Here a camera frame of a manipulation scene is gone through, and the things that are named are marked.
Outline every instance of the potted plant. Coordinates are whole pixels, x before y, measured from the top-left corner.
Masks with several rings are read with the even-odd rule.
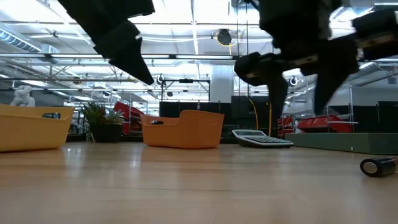
[[[107,114],[106,111],[104,105],[94,102],[89,102],[82,108],[95,142],[119,142],[123,131],[123,119],[120,116],[123,113],[110,109]]]

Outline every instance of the green leaves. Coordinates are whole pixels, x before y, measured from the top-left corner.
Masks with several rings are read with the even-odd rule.
[[[89,124],[122,124],[123,119],[120,118],[123,113],[120,111],[108,110],[104,105],[95,102],[88,102],[82,107],[82,112]]]

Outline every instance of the ceiling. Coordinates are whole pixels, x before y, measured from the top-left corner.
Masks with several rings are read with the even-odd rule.
[[[187,54],[187,55],[245,55],[251,52],[276,52],[273,49],[272,38],[260,30],[258,26],[259,14],[249,6],[238,10],[230,7],[231,0],[153,0],[156,13],[145,17],[134,17],[135,23],[143,37],[142,53],[144,54]],[[358,15],[354,8],[344,8],[339,14],[331,16],[330,26],[333,36],[339,37],[354,32],[350,19]],[[85,31],[66,13],[56,0],[1,0],[0,21],[14,32],[28,37],[37,44],[49,44],[59,50],[61,54],[95,54],[90,38]],[[232,46],[220,45],[214,38],[219,29],[229,29],[233,38]],[[0,52],[23,51],[0,42]],[[50,67],[39,65],[38,60],[12,58],[14,62],[24,64],[43,75],[50,75]],[[65,64],[71,60],[62,60]],[[165,78],[194,78],[206,80],[217,75],[219,66],[233,66],[233,61],[220,62],[204,60],[146,60],[153,76],[162,74]],[[130,78],[117,68],[109,66],[53,66],[52,74],[57,78],[95,78],[104,79],[97,85],[118,90],[140,90],[135,95],[153,104],[158,102],[159,93],[149,94],[146,90],[157,90],[159,85],[147,86],[141,82],[109,82],[109,79]],[[285,77],[295,76],[302,80],[302,86],[308,86],[314,77],[303,77],[299,70],[285,72]],[[234,89],[246,91],[248,86],[235,78]],[[174,90],[206,90],[208,85],[198,83],[175,83],[170,87]],[[266,94],[266,86],[254,88],[257,95]],[[176,92],[169,100],[206,100],[207,93]]]

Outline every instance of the wire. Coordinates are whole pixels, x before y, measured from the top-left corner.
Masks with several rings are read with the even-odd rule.
[[[258,130],[259,129],[259,120],[258,120],[258,117],[257,117],[256,106],[254,105],[253,101],[250,100],[250,98],[248,96],[246,96],[246,97],[249,99],[250,103],[253,105],[254,114],[256,115],[256,130]]]
[[[268,126],[268,136],[271,136],[271,128],[272,128],[272,104],[269,103],[269,126]]]

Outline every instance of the cylindrical object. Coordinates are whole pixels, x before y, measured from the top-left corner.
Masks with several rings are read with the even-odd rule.
[[[398,159],[392,156],[365,159],[360,166],[364,174],[370,177],[382,177],[398,171]]]

